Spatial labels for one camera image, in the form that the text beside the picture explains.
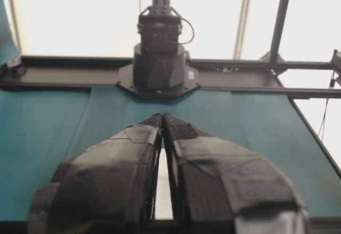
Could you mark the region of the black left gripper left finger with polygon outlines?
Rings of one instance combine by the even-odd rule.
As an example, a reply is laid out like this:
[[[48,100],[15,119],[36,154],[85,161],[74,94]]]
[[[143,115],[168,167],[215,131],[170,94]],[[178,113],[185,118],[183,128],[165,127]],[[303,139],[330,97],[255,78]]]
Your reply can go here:
[[[29,211],[29,233],[139,233],[153,218],[162,115],[61,162]]]

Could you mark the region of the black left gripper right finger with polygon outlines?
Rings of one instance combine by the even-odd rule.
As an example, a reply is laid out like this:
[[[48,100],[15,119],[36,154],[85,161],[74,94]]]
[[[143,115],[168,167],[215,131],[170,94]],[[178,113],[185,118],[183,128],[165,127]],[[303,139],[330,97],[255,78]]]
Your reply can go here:
[[[259,154],[163,115],[174,217],[191,233],[309,233],[307,207]]]

